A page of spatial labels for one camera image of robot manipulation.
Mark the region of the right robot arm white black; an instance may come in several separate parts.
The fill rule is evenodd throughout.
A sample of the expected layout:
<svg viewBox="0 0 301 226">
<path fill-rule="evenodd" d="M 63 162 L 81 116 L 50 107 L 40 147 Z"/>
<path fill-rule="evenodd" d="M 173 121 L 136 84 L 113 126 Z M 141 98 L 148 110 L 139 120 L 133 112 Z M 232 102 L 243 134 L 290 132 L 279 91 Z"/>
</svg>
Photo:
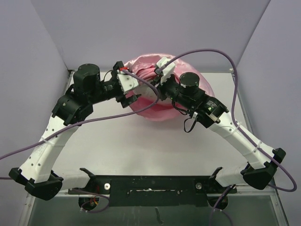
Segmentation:
<svg viewBox="0 0 301 226">
<path fill-rule="evenodd" d="M 162 100 L 170 99 L 173 105 L 179 104 L 184 111 L 205 128 L 220 135 L 246 159 L 241 166 L 215 170 L 209 181 L 212 191 L 219 193 L 234 184 L 248 184 L 263 190 L 274 177 L 278 165 L 286 153 L 274 149 L 256 138 L 239 122 L 234 121 L 231 112 L 215 97 L 211 97 L 199 87 L 200 78 L 195 73 L 184 73 L 179 80 L 175 75 L 169 78 L 155 76 L 152 84 L 158 89 Z"/>
</svg>

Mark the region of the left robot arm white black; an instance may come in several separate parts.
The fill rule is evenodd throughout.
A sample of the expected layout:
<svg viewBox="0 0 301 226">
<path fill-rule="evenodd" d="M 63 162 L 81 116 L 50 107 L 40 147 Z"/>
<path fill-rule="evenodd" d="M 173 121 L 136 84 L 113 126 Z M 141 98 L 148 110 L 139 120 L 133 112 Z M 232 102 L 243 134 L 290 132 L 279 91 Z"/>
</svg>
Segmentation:
<svg viewBox="0 0 301 226">
<path fill-rule="evenodd" d="M 32 196 L 48 201 L 59 191 L 80 188 L 84 193 L 95 190 L 94 174 L 85 168 L 74 172 L 54 171 L 59 154 L 70 137 L 93 112 L 93 105 L 116 99 L 122 107 L 137 100 L 126 97 L 139 86 L 137 78 L 125 73 L 127 68 L 118 61 L 108 81 L 101 80 L 100 68 L 95 64 L 81 65 L 73 74 L 73 83 L 60 97 L 52 110 L 45 132 L 28 159 L 18 168 L 12 168 L 9 176 Z"/>
</svg>

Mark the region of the pink pillow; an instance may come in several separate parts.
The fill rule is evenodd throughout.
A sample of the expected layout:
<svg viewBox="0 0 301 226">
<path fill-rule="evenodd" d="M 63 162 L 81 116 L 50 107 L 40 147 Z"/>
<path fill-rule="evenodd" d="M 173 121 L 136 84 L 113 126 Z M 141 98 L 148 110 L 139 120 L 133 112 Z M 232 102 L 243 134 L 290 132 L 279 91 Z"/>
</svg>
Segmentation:
<svg viewBox="0 0 301 226">
<path fill-rule="evenodd" d="M 144 83 L 141 83 L 139 87 L 135 88 L 134 93 L 139 94 L 142 98 L 150 101 L 154 101 L 157 99 L 156 93 Z"/>
</svg>

